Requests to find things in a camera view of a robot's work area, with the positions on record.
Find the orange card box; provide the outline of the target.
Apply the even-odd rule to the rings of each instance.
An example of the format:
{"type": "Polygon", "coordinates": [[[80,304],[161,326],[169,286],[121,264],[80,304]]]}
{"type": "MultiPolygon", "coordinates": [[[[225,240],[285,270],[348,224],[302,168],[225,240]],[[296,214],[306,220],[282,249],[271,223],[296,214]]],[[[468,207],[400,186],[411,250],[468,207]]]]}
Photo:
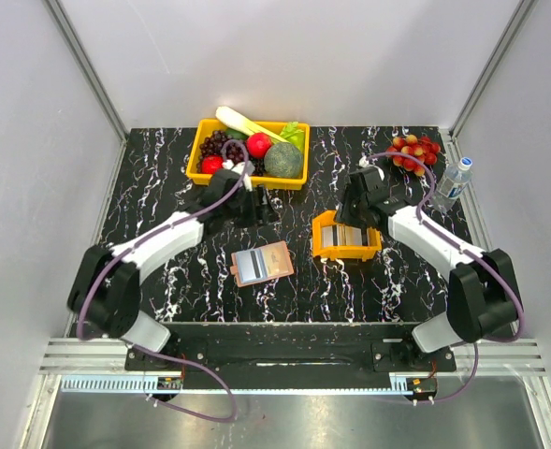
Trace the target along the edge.
{"type": "Polygon", "coordinates": [[[375,254],[382,250],[381,233],[374,229],[366,229],[371,238],[369,247],[363,246],[333,246],[323,248],[321,245],[321,228],[328,225],[341,225],[335,221],[336,212],[327,210],[312,220],[312,256],[337,259],[356,259],[366,262],[371,260],[375,254]]]}

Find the yellow credit card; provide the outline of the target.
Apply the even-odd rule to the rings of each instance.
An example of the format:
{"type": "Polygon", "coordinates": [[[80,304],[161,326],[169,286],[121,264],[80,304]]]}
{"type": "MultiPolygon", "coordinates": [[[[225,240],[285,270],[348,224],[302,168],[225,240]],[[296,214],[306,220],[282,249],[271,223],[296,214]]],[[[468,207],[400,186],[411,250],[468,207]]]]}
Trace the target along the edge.
{"type": "Polygon", "coordinates": [[[290,271],[288,252],[281,244],[270,244],[261,249],[266,273],[269,277],[284,276],[290,271]]]}

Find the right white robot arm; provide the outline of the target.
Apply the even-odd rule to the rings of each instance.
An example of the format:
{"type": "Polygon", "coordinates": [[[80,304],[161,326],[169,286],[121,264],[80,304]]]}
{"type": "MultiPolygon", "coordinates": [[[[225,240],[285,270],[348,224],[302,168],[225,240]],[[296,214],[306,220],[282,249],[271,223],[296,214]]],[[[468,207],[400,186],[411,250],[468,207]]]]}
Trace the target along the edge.
{"type": "Polygon", "coordinates": [[[510,256],[486,252],[454,236],[404,196],[392,196],[378,167],[349,175],[335,220],[356,228],[374,228],[424,258],[447,282],[446,310],[416,326],[401,347],[403,363],[414,370],[430,364],[435,352],[459,343],[491,339],[521,322],[514,267],[510,256]]]}

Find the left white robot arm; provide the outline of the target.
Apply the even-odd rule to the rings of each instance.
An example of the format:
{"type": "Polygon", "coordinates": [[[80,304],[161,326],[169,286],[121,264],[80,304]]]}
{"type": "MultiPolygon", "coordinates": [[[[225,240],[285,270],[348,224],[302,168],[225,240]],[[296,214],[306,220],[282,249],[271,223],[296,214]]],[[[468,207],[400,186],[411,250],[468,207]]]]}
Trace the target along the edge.
{"type": "Polygon", "coordinates": [[[140,287],[146,278],[179,253],[221,232],[225,223],[246,228],[279,220],[268,190],[253,187],[232,169],[220,169],[199,195],[162,224],[126,243],[90,247],[67,298],[67,307],[83,324],[94,325],[113,339],[146,349],[157,369],[169,369],[179,356],[171,332],[140,306],[140,287]]]}

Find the white magnetic stripe card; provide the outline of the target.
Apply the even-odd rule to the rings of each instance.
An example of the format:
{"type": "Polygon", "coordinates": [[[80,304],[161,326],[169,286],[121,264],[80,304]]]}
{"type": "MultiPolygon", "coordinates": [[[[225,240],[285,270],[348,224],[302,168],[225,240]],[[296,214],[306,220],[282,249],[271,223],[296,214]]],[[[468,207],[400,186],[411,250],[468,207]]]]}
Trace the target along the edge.
{"type": "Polygon", "coordinates": [[[236,267],[242,283],[258,282],[267,277],[264,259],[258,249],[235,253],[236,267]]]}

